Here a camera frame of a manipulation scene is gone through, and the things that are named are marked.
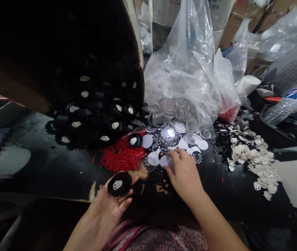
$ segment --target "plastic bag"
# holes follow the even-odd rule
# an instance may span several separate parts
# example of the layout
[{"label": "plastic bag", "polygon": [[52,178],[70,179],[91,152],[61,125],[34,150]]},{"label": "plastic bag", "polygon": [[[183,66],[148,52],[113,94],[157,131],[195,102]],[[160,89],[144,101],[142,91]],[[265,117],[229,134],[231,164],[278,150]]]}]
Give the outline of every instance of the plastic bag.
[{"label": "plastic bag", "polygon": [[214,40],[208,2],[181,1],[181,9],[166,43],[147,62],[145,102],[185,99],[199,127],[212,128],[220,107],[213,72]]},{"label": "plastic bag", "polygon": [[226,56],[232,64],[235,85],[238,85],[245,75],[247,67],[248,38],[250,33],[248,31],[248,25],[250,21],[248,18],[242,21],[241,26],[235,34],[235,47]]},{"label": "plastic bag", "polygon": [[139,25],[139,34],[143,53],[152,54],[152,36],[145,28]]},{"label": "plastic bag", "polygon": [[241,102],[234,87],[232,64],[222,56],[220,48],[214,57],[213,69],[218,80],[221,98],[218,117],[231,123],[239,112]]},{"label": "plastic bag", "polygon": [[260,41],[258,44],[260,53],[264,53],[274,60],[283,58],[297,46],[297,8],[258,35],[255,41]]}]

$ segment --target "black table surface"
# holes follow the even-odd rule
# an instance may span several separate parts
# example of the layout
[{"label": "black table surface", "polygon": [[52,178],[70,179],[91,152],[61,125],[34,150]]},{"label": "black table surface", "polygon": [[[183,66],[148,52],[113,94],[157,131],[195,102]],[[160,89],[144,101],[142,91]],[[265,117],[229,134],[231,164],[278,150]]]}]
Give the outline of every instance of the black table surface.
[{"label": "black table surface", "polygon": [[[14,127],[13,145],[30,150],[32,156],[23,169],[0,183],[0,190],[88,201],[94,182],[97,192],[99,185],[107,182],[113,172],[100,166],[102,152],[99,150],[69,151],[58,145],[54,136],[45,131],[45,123],[49,120],[51,118],[45,115],[31,113]],[[220,156],[214,153],[211,142],[202,153],[203,161],[197,168],[203,188],[227,220],[297,228],[297,208],[292,206],[281,184],[268,201],[263,190],[254,189],[255,174],[241,166],[229,171]],[[297,160],[297,152],[282,152],[275,157],[280,161]],[[161,185],[167,194],[158,192],[156,185]],[[162,168],[156,168],[146,179],[140,179],[134,192],[132,206],[190,213]]]}]

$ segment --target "red plastic scrap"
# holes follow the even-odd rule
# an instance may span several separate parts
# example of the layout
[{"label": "red plastic scrap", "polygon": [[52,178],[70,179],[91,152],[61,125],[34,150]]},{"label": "red plastic scrap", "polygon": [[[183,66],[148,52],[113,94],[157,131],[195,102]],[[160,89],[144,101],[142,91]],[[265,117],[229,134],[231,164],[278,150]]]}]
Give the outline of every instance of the red plastic scrap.
[{"label": "red plastic scrap", "polygon": [[104,148],[102,152],[101,167],[104,166],[115,174],[120,171],[139,169],[141,159],[147,155],[143,147],[129,147],[127,138],[120,139],[112,146]]}]

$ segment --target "plastic water bottle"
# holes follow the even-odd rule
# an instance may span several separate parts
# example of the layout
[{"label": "plastic water bottle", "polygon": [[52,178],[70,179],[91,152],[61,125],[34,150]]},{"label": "plastic water bottle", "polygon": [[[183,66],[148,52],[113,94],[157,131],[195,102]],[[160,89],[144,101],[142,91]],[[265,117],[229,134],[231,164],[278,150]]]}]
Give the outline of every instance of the plastic water bottle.
[{"label": "plastic water bottle", "polygon": [[297,88],[292,89],[276,105],[263,114],[263,120],[270,126],[276,126],[289,115],[297,111]]}]

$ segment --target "pink patterned clothing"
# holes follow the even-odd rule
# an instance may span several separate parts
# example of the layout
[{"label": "pink patterned clothing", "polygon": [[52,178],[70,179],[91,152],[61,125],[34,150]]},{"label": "pink patterned clothing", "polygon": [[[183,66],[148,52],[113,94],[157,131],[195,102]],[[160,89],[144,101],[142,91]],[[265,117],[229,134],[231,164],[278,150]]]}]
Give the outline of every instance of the pink patterned clothing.
[{"label": "pink patterned clothing", "polygon": [[143,226],[133,227],[113,250],[209,250],[201,231],[184,226],[179,228],[178,233],[173,233]]}]

